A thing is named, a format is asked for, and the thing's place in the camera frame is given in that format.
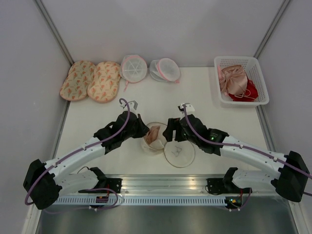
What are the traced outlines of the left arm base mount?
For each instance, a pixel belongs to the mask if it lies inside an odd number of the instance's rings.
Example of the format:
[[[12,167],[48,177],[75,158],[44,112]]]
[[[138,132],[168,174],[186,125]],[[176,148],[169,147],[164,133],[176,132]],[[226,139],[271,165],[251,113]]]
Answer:
[[[116,192],[117,194],[120,193],[122,187],[122,178],[106,178],[105,181],[100,181],[97,183],[97,185],[89,190],[79,190],[78,193],[109,193],[110,191],[106,191],[106,190],[95,190],[95,189],[103,189],[103,188],[107,188],[107,189],[111,189],[114,192]]]

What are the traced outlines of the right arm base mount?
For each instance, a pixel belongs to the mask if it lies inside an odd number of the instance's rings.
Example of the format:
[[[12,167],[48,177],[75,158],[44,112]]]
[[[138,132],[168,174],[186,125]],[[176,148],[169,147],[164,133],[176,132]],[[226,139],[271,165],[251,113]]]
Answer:
[[[205,189],[211,195],[223,195],[223,194],[248,194],[250,188],[239,188],[232,182],[223,182],[222,178],[208,178]]]

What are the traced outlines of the cream mesh laundry bag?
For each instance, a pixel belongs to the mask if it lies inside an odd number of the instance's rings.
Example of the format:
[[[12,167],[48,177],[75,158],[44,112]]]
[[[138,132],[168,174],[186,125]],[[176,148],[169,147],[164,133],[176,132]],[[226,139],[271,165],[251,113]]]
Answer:
[[[161,122],[150,122],[147,124],[149,129],[152,126],[160,126],[158,138],[161,140],[162,145],[148,145],[144,137],[141,139],[141,147],[143,151],[149,155],[163,154],[166,161],[176,168],[185,168],[191,165],[195,159],[195,148],[192,143],[188,141],[177,142],[175,140],[167,142],[162,135],[167,125]]]

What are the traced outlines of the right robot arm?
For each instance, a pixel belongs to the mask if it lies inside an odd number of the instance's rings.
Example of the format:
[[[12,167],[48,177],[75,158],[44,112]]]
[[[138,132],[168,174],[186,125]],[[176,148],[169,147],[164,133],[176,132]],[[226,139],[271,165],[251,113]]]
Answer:
[[[311,178],[299,153],[290,151],[285,155],[256,149],[222,130],[207,128],[194,115],[170,118],[163,136],[168,142],[189,141],[205,153],[234,158],[257,168],[255,176],[230,168],[222,181],[224,190],[229,193],[238,188],[255,189],[259,185],[266,190],[274,189],[287,200],[300,202]]]

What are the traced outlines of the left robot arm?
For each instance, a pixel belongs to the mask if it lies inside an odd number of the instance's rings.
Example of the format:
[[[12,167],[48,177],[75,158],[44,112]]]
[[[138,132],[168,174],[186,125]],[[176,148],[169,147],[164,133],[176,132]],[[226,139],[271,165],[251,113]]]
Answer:
[[[142,138],[148,132],[139,114],[125,111],[68,155],[47,162],[33,161],[23,182],[27,191],[25,204],[35,204],[43,210],[62,195],[102,193],[107,188],[107,177],[99,168],[93,167],[81,174],[74,171],[119,148],[127,139]]]

